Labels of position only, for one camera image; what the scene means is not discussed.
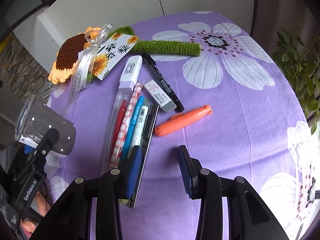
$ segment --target checkered pen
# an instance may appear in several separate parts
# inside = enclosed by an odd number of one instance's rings
[[[117,168],[119,165],[121,153],[122,153],[122,147],[125,141],[125,137],[128,132],[128,128],[131,121],[132,112],[134,111],[134,108],[137,104],[141,89],[143,87],[143,82],[139,81],[132,92],[131,99],[129,101],[129,105],[127,108],[127,111],[125,112],[124,118],[122,120],[122,124],[120,127],[120,131],[118,133],[117,141],[115,148],[113,149],[111,160],[110,160],[110,168]]]

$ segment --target barcode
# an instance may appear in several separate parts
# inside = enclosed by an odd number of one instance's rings
[[[144,108],[141,109],[141,114],[140,114],[140,116],[143,116],[143,115],[144,115],[144,110],[145,110]]]
[[[171,92],[171,90],[168,88],[167,84],[163,80],[161,80],[161,84],[163,85],[163,87],[167,91],[167,93]]]
[[[159,101],[159,103],[163,104],[163,101],[160,99],[160,97],[157,94],[154,94],[154,96]]]
[[[134,63],[134,62],[132,62],[132,63],[129,63],[128,64],[128,67],[127,67],[127,70],[125,71],[125,73],[126,74],[131,74],[132,72],[133,72],[133,69],[134,69],[134,66],[135,66],[136,64]]]

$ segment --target silver bolt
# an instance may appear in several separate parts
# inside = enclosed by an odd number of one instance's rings
[[[113,169],[113,170],[110,171],[110,173],[111,173],[112,175],[118,175],[118,174],[120,173],[120,170],[118,170],[118,169]]]
[[[244,177],[239,176],[239,177],[237,177],[237,181],[238,181],[239,183],[244,183],[244,182],[245,182],[245,179],[244,179]]]
[[[82,177],[78,177],[75,179],[76,184],[81,184],[83,181],[84,181],[84,179]]]
[[[208,169],[201,169],[200,173],[203,175],[208,175],[210,173],[210,171]]]

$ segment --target orange marker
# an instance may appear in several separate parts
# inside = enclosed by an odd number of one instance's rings
[[[206,114],[212,114],[211,107],[209,105],[204,105],[195,110],[187,112],[186,114],[175,114],[169,119],[169,121],[158,125],[155,128],[155,134],[156,136],[165,136],[198,121]]]

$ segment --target green crochet stem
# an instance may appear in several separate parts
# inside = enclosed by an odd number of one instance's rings
[[[134,36],[134,30],[130,26],[121,27],[111,32],[107,39],[115,33],[122,33]],[[201,47],[198,43],[181,42],[181,41],[138,41],[128,53],[147,52],[147,53],[170,53],[189,56],[200,56]],[[91,81],[96,76],[88,74]]]

